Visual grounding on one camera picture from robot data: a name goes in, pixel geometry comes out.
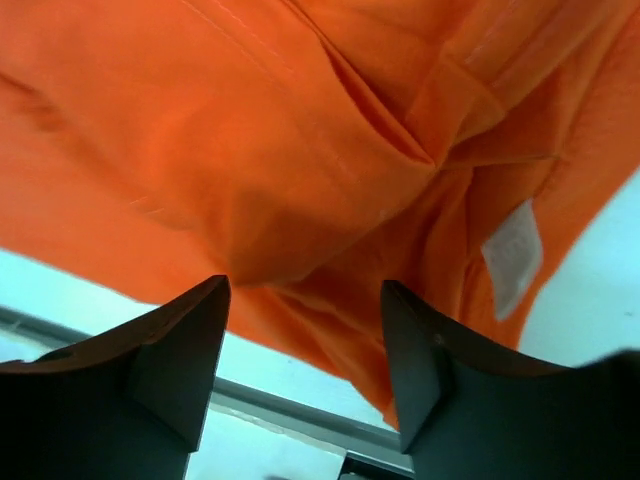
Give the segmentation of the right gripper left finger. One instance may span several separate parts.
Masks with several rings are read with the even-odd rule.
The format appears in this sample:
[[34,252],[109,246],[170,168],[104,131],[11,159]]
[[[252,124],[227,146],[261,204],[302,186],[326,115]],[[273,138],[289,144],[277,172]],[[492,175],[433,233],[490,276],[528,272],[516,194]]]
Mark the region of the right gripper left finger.
[[203,431],[231,289],[214,276],[140,317],[1,366],[5,479],[181,479]]

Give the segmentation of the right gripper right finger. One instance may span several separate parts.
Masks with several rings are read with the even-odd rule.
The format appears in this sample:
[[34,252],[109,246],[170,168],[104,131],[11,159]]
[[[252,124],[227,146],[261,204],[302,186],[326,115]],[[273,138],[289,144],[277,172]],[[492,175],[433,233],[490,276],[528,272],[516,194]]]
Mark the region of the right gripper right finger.
[[419,479],[635,479],[639,354],[564,367],[504,347],[387,281],[401,449]]

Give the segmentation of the orange t shirt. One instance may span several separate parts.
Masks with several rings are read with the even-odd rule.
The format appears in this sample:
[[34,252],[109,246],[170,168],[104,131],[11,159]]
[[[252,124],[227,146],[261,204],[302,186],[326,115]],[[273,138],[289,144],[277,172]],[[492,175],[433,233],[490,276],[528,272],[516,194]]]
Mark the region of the orange t shirt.
[[635,1],[5,1],[1,245],[231,330],[397,420],[398,280],[515,347],[639,165]]

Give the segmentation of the aluminium rail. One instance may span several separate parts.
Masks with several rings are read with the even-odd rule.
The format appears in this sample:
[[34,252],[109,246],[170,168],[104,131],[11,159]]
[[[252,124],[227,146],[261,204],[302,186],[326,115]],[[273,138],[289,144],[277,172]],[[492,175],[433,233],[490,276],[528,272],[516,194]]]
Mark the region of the aluminium rail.
[[[51,348],[62,348],[90,336],[55,323],[1,309],[1,327],[37,340]],[[386,449],[400,452],[399,435],[382,428],[319,410],[261,390],[218,377],[212,404],[347,450]]]

